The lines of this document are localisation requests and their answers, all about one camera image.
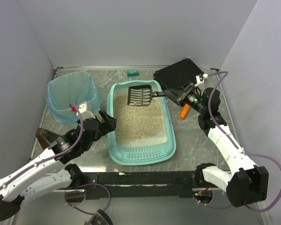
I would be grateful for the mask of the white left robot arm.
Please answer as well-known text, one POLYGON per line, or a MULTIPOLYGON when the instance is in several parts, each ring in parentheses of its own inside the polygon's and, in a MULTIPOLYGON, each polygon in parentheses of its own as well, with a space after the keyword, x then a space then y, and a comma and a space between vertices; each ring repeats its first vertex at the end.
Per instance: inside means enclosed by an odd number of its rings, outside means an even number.
POLYGON ((22 205, 57 189, 83 187, 84 175, 70 161, 116 129, 117 120, 99 111, 102 120, 78 112, 78 126, 58 136, 37 158, 0 179, 0 222, 19 212, 22 205))

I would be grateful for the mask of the teal litter box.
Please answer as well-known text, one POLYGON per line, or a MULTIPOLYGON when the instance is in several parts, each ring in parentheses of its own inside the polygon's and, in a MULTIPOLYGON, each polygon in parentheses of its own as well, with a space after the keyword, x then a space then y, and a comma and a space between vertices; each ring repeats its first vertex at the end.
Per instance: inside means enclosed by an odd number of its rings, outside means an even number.
MULTIPOLYGON (((149 84, 153 91, 161 91, 161 86, 157 81, 135 80, 122 83, 116 83, 111 87, 107 96, 107 114, 114 117, 113 100, 118 96, 128 97, 128 88, 130 86, 149 84)), ((137 141, 129 144, 118 144, 115 131, 107 134, 109 154, 116 163, 120 165, 148 165, 162 162, 171 158, 176 150, 176 139, 170 112, 164 97, 153 98, 160 100, 163 107, 164 133, 156 138, 137 141)))

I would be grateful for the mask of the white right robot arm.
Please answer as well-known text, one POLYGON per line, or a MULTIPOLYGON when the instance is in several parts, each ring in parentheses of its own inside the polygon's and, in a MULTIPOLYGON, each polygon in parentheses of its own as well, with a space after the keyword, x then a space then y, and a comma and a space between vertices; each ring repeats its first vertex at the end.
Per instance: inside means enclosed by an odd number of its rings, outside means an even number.
POLYGON ((267 197, 268 170, 245 154, 232 135, 227 122, 219 113, 220 92, 206 88, 197 92, 192 83, 178 89, 164 90, 164 94, 178 106, 189 105, 199 113, 198 123, 205 135, 215 144, 230 172, 212 163, 197 166, 197 182, 210 183, 223 190, 234 207, 263 201, 267 197))

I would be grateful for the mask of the black litter scoop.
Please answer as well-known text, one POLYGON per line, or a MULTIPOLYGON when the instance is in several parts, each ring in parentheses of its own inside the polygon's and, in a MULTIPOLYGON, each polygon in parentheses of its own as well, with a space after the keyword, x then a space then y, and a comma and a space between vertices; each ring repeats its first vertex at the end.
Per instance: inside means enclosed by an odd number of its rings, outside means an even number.
POLYGON ((149 84, 130 86, 128 88, 128 106, 149 106, 153 98, 165 97, 161 91, 153 91, 149 84))

